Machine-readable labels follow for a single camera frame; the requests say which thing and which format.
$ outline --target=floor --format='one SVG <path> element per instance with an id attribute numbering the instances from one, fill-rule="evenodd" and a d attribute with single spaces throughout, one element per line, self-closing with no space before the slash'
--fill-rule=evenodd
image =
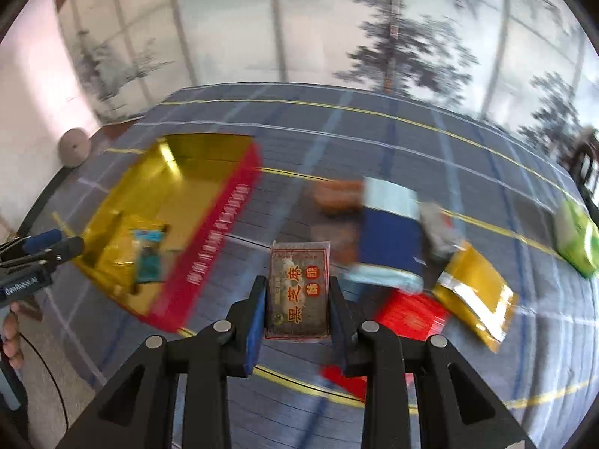
<path id="1" fill-rule="evenodd" d="M 61 343 L 51 334 L 44 322 L 20 316 L 21 332 L 46 360 L 65 399 L 69 423 L 94 398 L 94 391 L 83 381 L 67 360 Z M 35 449 L 52 449 L 65 433 L 65 421 L 56 388 L 41 360 L 23 342 L 25 367 L 23 382 L 29 396 L 29 430 Z"/>

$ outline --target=finger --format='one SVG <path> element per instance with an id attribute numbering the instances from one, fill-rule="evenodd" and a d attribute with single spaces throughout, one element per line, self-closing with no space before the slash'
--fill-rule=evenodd
<path id="1" fill-rule="evenodd" d="M 13 312 L 6 316 L 2 332 L 7 339 L 13 339 L 19 333 L 19 320 Z"/>
<path id="2" fill-rule="evenodd" d="M 10 366 L 15 369 L 21 369 L 23 364 L 25 363 L 25 358 L 23 357 L 23 353 L 19 351 L 15 356 L 10 358 Z"/>
<path id="3" fill-rule="evenodd" d="M 18 336 L 4 343 L 4 354 L 9 358 L 14 358 L 21 350 L 21 343 Z"/>

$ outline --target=person's hand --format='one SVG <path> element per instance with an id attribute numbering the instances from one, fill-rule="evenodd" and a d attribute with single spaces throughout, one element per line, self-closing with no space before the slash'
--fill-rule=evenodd
<path id="1" fill-rule="evenodd" d="M 19 319 L 15 312 L 19 311 L 19 303 L 10 305 L 10 314 L 6 316 L 2 332 L 6 341 L 4 342 L 4 354 L 10 359 L 10 366 L 15 369 L 23 367 L 23 351 L 21 351 L 21 336 L 19 335 Z"/>

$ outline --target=metal bolt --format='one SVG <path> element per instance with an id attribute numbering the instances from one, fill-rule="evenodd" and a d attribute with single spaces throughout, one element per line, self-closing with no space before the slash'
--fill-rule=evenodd
<path id="1" fill-rule="evenodd" d="M 378 331 L 379 325 L 376 321 L 364 321 L 362 323 L 362 330 L 364 332 L 376 332 Z"/>
<path id="2" fill-rule="evenodd" d="M 233 327 L 233 325 L 227 319 L 221 319 L 220 321 L 217 321 L 214 324 L 212 324 L 212 327 L 217 332 L 228 332 Z"/>
<path id="3" fill-rule="evenodd" d="M 444 348 L 447 346 L 447 337 L 442 336 L 441 334 L 435 334 L 431 336 L 431 344 L 436 348 Z"/>
<path id="4" fill-rule="evenodd" d="M 160 336 L 150 336 L 146 339 L 146 346 L 149 349 L 155 349 L 162 346 L 162 338 Z"/>

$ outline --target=table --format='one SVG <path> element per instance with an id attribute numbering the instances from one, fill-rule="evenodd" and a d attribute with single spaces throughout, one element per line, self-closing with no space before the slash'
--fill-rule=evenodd
<path id="1" fill-rule="evenodd" d="M 598 290 L 552 250 L 551 211 L 580 196 L 567 173 L 499 130 L 408 100 L 346 88 L 233 83 L 182 89 L 149 110 L 105 153 L 88 160 L 49 200 L 32 233 L 80 233 L 108 190 L 157 137 L 251 134 L 264 170 L 228 235 L 188 328 L 225 316 L 267 274 L 268 246 L 305 241 L 319 213 L 307 187 L 319 177 L 363 176 L 415 190 L 454 213 L 457 227 L 520 295 L 498 354 L 455 318 L 444 328 L 531 439 L 559 448 L 599 390 Z M 381 289 L 342 282 L 372 303 Z M 77 372 L 95 388 L 155 330 L 108 300 L 73 265 L 40 293 L 44 313 Z M 167 335 L 174 339 L 177 335 Z M 229 383 L 235 447 L 358 448 L 361 404 L 319 375 L 328 341 L 265 341 L 249 379 Z M 409 389 L 413 444 L 417 408 Z M 174 442 L 181 440 L 177 404 Z"/>

